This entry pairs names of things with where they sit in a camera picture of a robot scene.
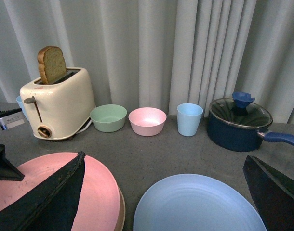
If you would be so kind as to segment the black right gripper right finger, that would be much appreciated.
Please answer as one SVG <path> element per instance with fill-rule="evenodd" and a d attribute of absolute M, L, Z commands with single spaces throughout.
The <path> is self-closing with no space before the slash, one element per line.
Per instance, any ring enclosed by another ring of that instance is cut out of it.
<path fill-rule="evenodd" d="M 266 229 L 294 231 L 294 180 L 250 155 L 243 172 Z"/>

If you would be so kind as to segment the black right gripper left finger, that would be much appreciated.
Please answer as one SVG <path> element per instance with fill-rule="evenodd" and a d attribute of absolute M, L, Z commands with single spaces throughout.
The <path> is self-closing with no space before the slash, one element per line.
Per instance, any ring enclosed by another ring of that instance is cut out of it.
<path fill-rule="evenodd" d="M 78 211 L 85 153 L 0 211 L 0 231 L 69 231 Z"/>

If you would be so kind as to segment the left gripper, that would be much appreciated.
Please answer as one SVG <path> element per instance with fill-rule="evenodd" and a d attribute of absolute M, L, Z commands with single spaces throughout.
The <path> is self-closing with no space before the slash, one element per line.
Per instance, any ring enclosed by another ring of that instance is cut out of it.
<path fill-rule="evenodd" d="M 0 127 L 8 130 L 25 123 L 25 115 L 21 108 L 8 111 L 0 110 Z M 5 155 L 5 145 L 0 143 L 0 180 L 22 181 L 24 174 L 20 172 Z"/>

